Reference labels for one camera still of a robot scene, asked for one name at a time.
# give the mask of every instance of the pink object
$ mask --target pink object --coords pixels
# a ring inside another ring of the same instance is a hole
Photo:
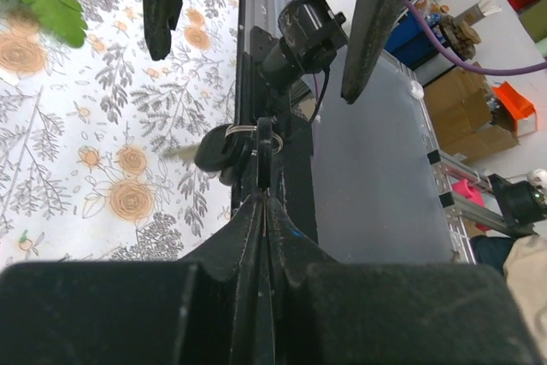
[[[469,180],[458,181],[452,186],[452,189],[472,203],[478,204],[481,207],[485,206],[485,200],[483,200],[482,194],[476,188],[469,186]],[[477,224],[477,228],[484,232],[490,230],[489,227],[482,224]]]

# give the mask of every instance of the white wall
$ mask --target white wall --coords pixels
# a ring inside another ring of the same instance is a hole
[[[479,0],[442,0],[450,6],[450,14],[458,15]],[[473,28],[482,38],[476,46],[476,61],[486,68],[517,68],[543,62],[526,30],[507,0],[498,0],[501,13],[486,17]],[[521,138],[512,150],[490,157],[478,164],[504,177],[523,174],[535,168],[547,168],[547,70],[511,78],[489,78],[491,83],[507,80],[522,96],[536,106],[539,131]],[[547,236],[547,223],[537,224]]]

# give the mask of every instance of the white fabric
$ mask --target white fabric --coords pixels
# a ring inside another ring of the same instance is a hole
[[[226,224],[230,189],[160,160],[230,122],[238,0],[184,0],[153,62],[142,0],[80,0],[81,49],[0,2],[0,268],[25,260],[173,260]]]
[[[547,239],[518,239],[503,265],[507,285],[547,360]]]

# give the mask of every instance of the purple cable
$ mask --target purple cable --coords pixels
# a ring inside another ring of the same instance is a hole
[[[435,49],[438,50],[438,52],[446,57],[448,60],[459,66],[460,68],[463,68],[465,70],[468,70],[470,72],[475,72],[478,74],[486,74],[489,76],[518,76],[520,74],[529,74],[533,72],[538,72],[540,70],[547,69],[547,62],[534,64],[533,66],[528,66],[527,68],[513,68],[513,69],[495,69],[495,68],[478,68],[477,66],[474,66],[469,63],[465,63],[462,61],[462,59],[458,58],[457,56],[452,55],[441,43],[437,40],[435,35],[433,34],[431,28],[427,25],[426,21],[421,17],[420,12],[418,12],[418,9],[408,0],[404,0],[404,5],[409,9],[410,13],[414,16],[418,24],[420,25],[423,32],[426,34],[429,41],[435,46]]]

